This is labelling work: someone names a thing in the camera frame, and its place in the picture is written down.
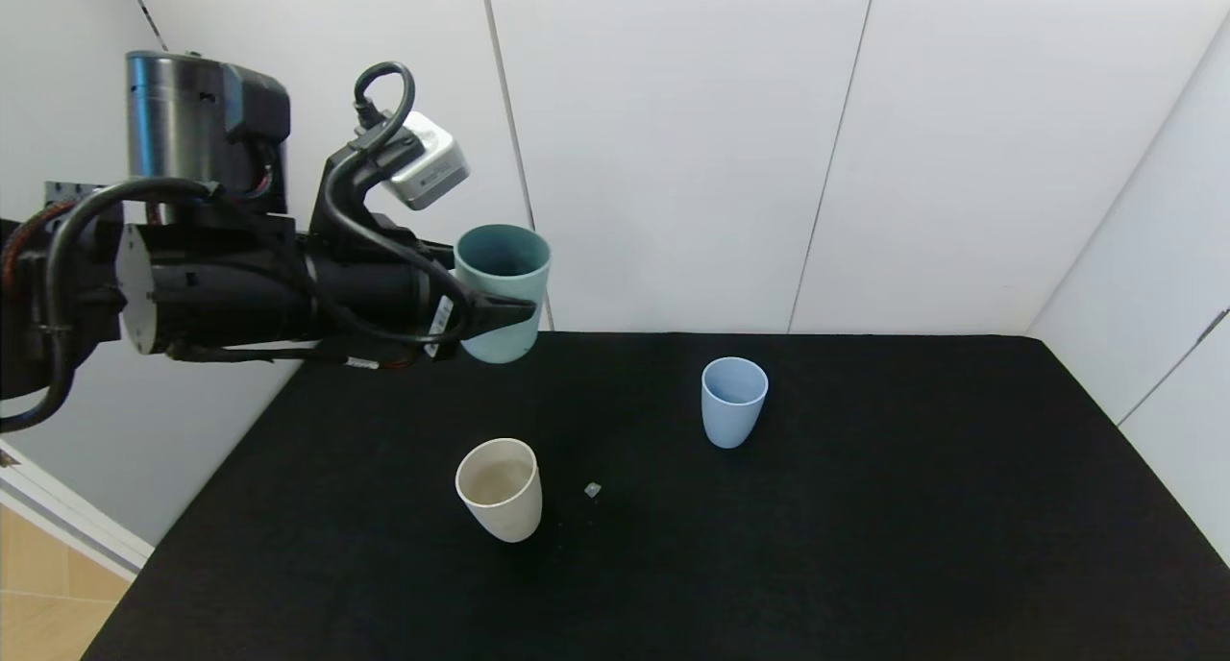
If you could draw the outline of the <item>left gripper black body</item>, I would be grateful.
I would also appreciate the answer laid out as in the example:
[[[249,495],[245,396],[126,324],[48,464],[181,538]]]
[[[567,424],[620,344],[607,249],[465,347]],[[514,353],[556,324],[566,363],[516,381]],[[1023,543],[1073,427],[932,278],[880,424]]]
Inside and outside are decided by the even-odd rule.
[[[467,303],[449,270],[426,257],[426,242],[401,246],[417,261],[355,241],[309,241],[312,306],[331,330],[410,350],[408,357],[450,357],[467,325]]]

